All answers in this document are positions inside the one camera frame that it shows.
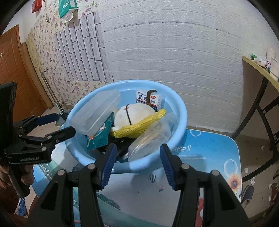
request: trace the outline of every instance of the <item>teal tissue package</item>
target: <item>teal tissue package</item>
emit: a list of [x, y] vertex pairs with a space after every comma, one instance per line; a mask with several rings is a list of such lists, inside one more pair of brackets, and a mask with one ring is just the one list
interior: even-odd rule
[[61, 19], [70, 21], [74, 15], [73, 11], [78, 9], [76, 0], [59, 0], [58, 12]]
[[87, 150], [93, 150], [108, 144], [112, 121], [113, 113], [106, 119], [105, 123], [94, 136], [85, 136], [87, 139]]

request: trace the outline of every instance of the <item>yellow table edge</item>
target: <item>yellow table edge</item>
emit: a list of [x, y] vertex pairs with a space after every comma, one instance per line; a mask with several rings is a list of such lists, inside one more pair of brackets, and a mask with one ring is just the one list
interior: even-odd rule
[[277, 89], [277, 91], [279, 91], [279, 82], [276, 76], [274, 76], [272, 73], [269, 73], [263, 67], [259, 66], [258, 64], [256, 64], [255, 62], [253, 62], [245, 56], [242, 56], [242, 60], [254, 67], [258, 72], [260, 72]]

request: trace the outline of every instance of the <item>white plush toy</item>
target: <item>white plush toy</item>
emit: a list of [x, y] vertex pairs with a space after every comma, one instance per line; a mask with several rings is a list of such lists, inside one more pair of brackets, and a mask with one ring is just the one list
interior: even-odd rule
[[115, 119], [114, 119], [114, 127], [111, 128], [111, 132], [117, 131], [121, 129], [124, 126], [134, 125], [144, 118], [155, 114], [155, 110], [143, 103], [135, 103], [130, 104], [127, 106], [123, 106], [120, 108], [120, 110], [116, 113]]

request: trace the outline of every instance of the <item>person's arm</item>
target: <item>person's arm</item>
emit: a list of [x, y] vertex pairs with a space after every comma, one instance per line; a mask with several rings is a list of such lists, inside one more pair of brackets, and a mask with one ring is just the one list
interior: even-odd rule
[[[22, 182], [25, 185], [31, 185], [34, 182], [33, 165], [25, 166], [25, 172], [21, 177]], [[6, 209], [14, 223], [18, 226], [24, 226], [27, 219], [19, 215], [14, 214], [17, 205], [19, 203], [19, 197], [16, 194], [14, 187], [11, 184], [8, 176], [9, 167], [1, 164], [0, 166], [0, 203]]]

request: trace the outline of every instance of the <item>floral wallpaper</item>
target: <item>floral wallpaper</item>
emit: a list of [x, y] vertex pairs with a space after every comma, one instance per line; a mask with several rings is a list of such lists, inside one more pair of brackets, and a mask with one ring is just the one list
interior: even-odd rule
[[[79, 9], [74, 13], [73, 20], [97, 10], [98, 7], [98, 4], [93, 0], [77, 0], [77, 4]], [[54, 34], [67, 25], [67, 22], [59, 17], [58, 0], [53, 0], [31, 29], [26, 43], [34, 68], [48, 95], [49, 92], [41, 77], [40, 70], [45, 72], [45, 76], [58, 100], [64, 101], [68, 105], [75, 105], [88, 93], [107, 82], [67, 82], [66, 76], [59, 65], [57, 49], [53, 41]]]

